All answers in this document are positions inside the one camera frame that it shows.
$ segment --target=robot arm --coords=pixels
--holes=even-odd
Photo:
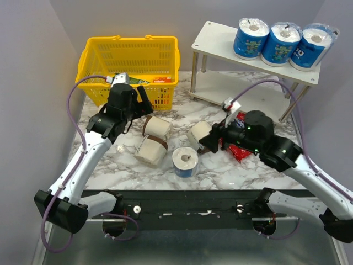
[[[303,150],[291,140],[274,134],[272,120],[264,113],[254,110],[246,113],[245,127],[239,128],[231,123],[229,116],[235,117],[234,108],[239,104],[224,102],[223,109],[228,113],[224,121],[212,126],[210,134],[200,143],[212,152],[218,151],[218,141],[222,141],[222,149],[234,144],[246,149],[259,158],[267,166],[283,172],[305,186],[322,202],[284,195],[273,189],[265,188],[256,199],[255,211],[267,211],[297,216],[324,225],[325,231],[332,237],[343,241],[353,241],[353,202],[349,197],[353,192],[343,187],[315,164],[322,176],[316,174],[303,154]],[[344,196],[338,189],[344,190]]]
[[[99,160],[120,134],[127,133],[124,132],[127,123],[153,112],[152,104],[142,86],[137,88],[142,101],[137,101],[137,92],[129,85],[129,77],[126,73],[107,78],[107,82],[111,83],[108,102],[89,120],[84,136],[87,149],[84,151],[81,146],[50,189],[47,192],[38,190],[34,198],[43,216],[50,200],[61,189],[49,211],[47,220],[73,234],[82,228],[88,218],[110,212],[121,206],[119,195],[108,190],[83,199],[81,195]],[[82,152],[84,157],[80,164],[76,165]],[[75,167],[76,170],[63,187],[63,180]]]

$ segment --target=red snack bag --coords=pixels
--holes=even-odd
[[[241,113],[239,112],[236,120],[234,121],[234,123],[237,123],[238,127],[240,128],[244,128],[244,116],[245,113]],[[236,145],[230,144],[228,151],[230,151],[232,153],[232,155],[236,158],[236,160],[241,163],[241,160],[247,156],[249,156],[251,154],[251,152],[241,149]]]

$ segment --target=marble surface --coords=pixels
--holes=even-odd
[[[256,82],[264,78],[276,78],[259,72],[232,72],[229,75]],[[199,170],[196,176],[179,178],[173,173],[172,153],[177,147],[190,146],[186,132],[201,120],[211,125],[224,118],[219,106],[203,100],[191,101],[188,96],[191,72],[179,72],[179,85],[175,89],[173,109],[154,112],[153,115],[173,123],[174,130],[168,140],[168,153],[162,165],[155,169],[140,164],[134,157],[142,140],[142,126],[145,118],[134,121],[127,135],[120,135],[114,145],[98,163],[87,182],[86,189],[302,189],[293,179],[264,165],[258,157],[250,155],[238,163],[226,151],[216,154],[206,153],[200,156]],[[273,89],[277,84],[268,83]],[[86,97],[79,127],[85,131],[87,122],[96,114],[98,108]],[[295,130],[289,119],[286,124],[275,129],[275,133],[297,142]],[[81,140],[76,135],[73,152],[78,149]]]

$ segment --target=gray wall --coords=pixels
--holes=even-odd
[[[71,148],[65,100],[77,53],[48,0],[1,1],[0,23],[0,263],[30,264],[41,220],[34,194]]]
[[[176,36],[181,70],[191,70],[191,44],[207,20],[237,27],[242,17],[272,24],[311,23],[324,0],[50,0],[76,51],[81,54],[91,36]],[[233,70],[234,65],[210,60],[210,69]]]
[[[310,156],[337,181],[353,190],[353,22],[352,0],[326,0],[315,22],[341,30],[336,44],[324,58],[319,85],[302,101],[304,134]],[[353,264],[353,245],[346,246]]]

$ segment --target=yellow plastic basket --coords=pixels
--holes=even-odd
[[[172,109],[174,88],[178,84],[180,54],[176,37],[146,36],[144,38],[89,38],[78,64],[76,82],[80,79],[127,72],[143,83],[154,110]],[[155,83],[167,78],[169,83]],[[107,102],[110,85],[99,78],[89,79],[78,86],[97,106]]]

